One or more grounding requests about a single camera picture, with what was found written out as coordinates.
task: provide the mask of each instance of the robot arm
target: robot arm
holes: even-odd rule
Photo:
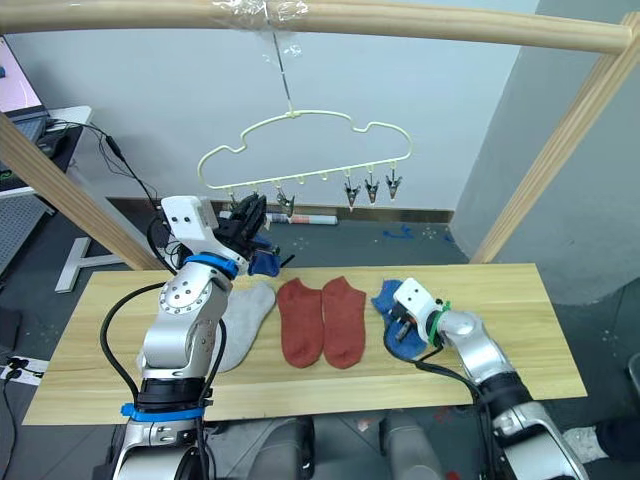
[[[262,245],[254,237],[265,221],[265,197],[247,197],[220,222],[210,203],[197,197],[166,198],[162,207],[173,235],[193,255],[159,295],[144,339],[142,385],[122,409],[129,421],[112,479],[208,478],[201,432],[204,407],[211,404],[205,398],[212,376],[206,377],[215,333],[233,279],[247,272]]]
[[[415,279],[395,292],[394,315],[408,316],[427,345],[453,347],[488,405],[493,432],[518,480],[588,479],[545,408],[534,402],[513,365],[489,337],[482,319],[434,300]]]

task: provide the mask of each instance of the white hanger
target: white hanger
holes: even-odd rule
[[[267,16],[267,23],[270,24],[269,22],[269,15],[267,12],[267,6],[265,3],[265,15]],[[355,122],[353,121],[353,119],[347,115],[346,113],[341,113],[341,112],[333,112],[333,111],[329,111],[329,110],[294,110],[293,108],[293,104],[291,102],[291,95],[289,94],[289,86],[287,84],[287,78],[284,72],[284,66],[282,64],[282,57],[280,55],[280,47],[278,45],[278,39],[276,37],[275,31],[272,31],[272,36],[273,36],[273,43],[276,49],[276,53],[278,56],[278,63],[280,65],[280,74],[282,76],[282,83],[284,86],[284,90],[285,93],[287,95],[287,101],[289,103],[289,111],[283,115],[278,115],[277,117],[271,117],[268,118],[266,120],[262,120],[261,122],[255,123],[253,125],[251,125],[250,127],[248,127],[247,129],[245,129],[241,134],[240,134],[240,141],[241,141],[241,145],[237,148],[233,148],[230,147],[229,145],[220,145],[216,148],[214,148],[213,150],[211,150],[210,152],[206,153],[198,162],[198,178],[200,179],[200,181],[206,185],[207,187],[209,187],[212,190],[228,190],[228,191],[232,191],[233,188],[237,188],[237,187],[244,187],[244,186],[250,186],[252,188],[256,188],[257,185],[263,184],[263,183],[274,183],[279,185],[281,181],[283,180],[291,180],[291,179],[297,179],[300,183],[304,183],[304,179],[305,177],[309,177],[312,175],[320,175],[320,177],[323,180],[327,179],[327,176],[329,173],[333,173],[333,172],[348,172],[351,170],[355,170],[357,168],[366,168],[367,171],[371,171],[373,169],[373,167],[375,165],[383,165],[383,164],[392,164],[392,168],[395,169],[397,162],[400,160],[406,160],[407,158],[409,158],[411,156],[411,154],[413,153],[413,141],[411,139],[411,136],[409,135],[409,133],[404,130],[403,128],[399,127],[398,125],[394,125],[392,123],[385,123],[385,122],[369,122],[364,128],[358,128],[355,125]],[[400,156],[400,157],[393,157],[393,158],[386,158],[384,160],[377,160],[377,161],[373,161],[373,162],[366,162],[366,163],[358,163],[358,164],[354,164],[354,165],[346,165],[343,167],[338,167],[338,168],[328,168],[328,169],[324,169],[324,170],[315,170],[315,171],[310,171],[310,172],[301,172],[301,173],[296,173],[293,175],[285,175],[282,177],[272,177],[272,178],[264,178],[264,179],[260,179],[260,180],[251,180],[248,182],[240,182],[240,183],[231,183],[231,184],[227,184],[227,185],[212,185],[210,183],[208,183],[205,179],[204,179],[204,175],[202,173],[202,169],[204,168],[204,165],[207,163],[207,161],[215,156],[216,154],[222,152],[223,150],[226,150],[228,152],[234,153],[234,154],[239,154],[244,152],[249,146],[247,144],[247,140],[246,137],[249,133],[253,132],[254,130],[257,130],[261,127],[264,127],[266,125],[272,124],[272,123],[276,123],[276,122],[280,122],[282,120],[293,120],[296,118],[300,118],[304,115],[325,115],[325,116],[331,116],[331,117],[338,117],[338,118],[344,118],[345,120],[347,120],[349,122],[349,127],[351,128],[351,130],[355,133],[368,133],[369,130],[371,129],[371,127],[377,126],[377,127],[383,127],[383,128],[389,128],[392,130],[395,130],[397,132],[399,132],[400,134],[402,134],[402,136],[406,139],[407,144],[408,144],[408,150],[407,153],[405,153],[404,155]]]

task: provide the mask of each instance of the blue ring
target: blue ring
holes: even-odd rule
[[[199,255],[191,255],[187,257],[184,263],[196,262],[203,263],[204,265],[209,265],[210,267],[216,267],[220,270],[223,270],[226,274],[230,275],[233,280],[238,275],[238,265],[233,260],[227,260],[221,258],[217,255],[213,255],[212,253],[201,253]]]
[[[145,413],[136,410],[133,403],[125,403],[120,408],[120,413],[125,417],[131,417],[132,420],[137,422],[173,422],[200,418],[204,415],[204,408],[193,408],[178,412]]]

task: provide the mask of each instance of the laptop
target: laptop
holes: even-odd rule
[[[42,136],[49,114],[24,74],[6,38],[0,36],[0,112],[31,141]],[[0,159],[0,172],[8,170]]]

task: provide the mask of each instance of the wooden bar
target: wooden bar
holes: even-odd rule
[[[617,57],[603,55],[598,59],[569,111],[487,233],[471,263],[487,263],[496,257],[636,67],[640,55],[640,13],[628,14],[622,23],[632,28],[632,43]]]
[[[375,0],[269,1],[270,24],[295,32],[437,38],[621,53],[628,26]],[[263,29],[259,8],[211,0],[0,0],[0,34],[105,28]]]
[[[129,267],[134,270],[162,268],[154,256],[105,214],[3,114],[0,114],[0,158],[65,217]]]

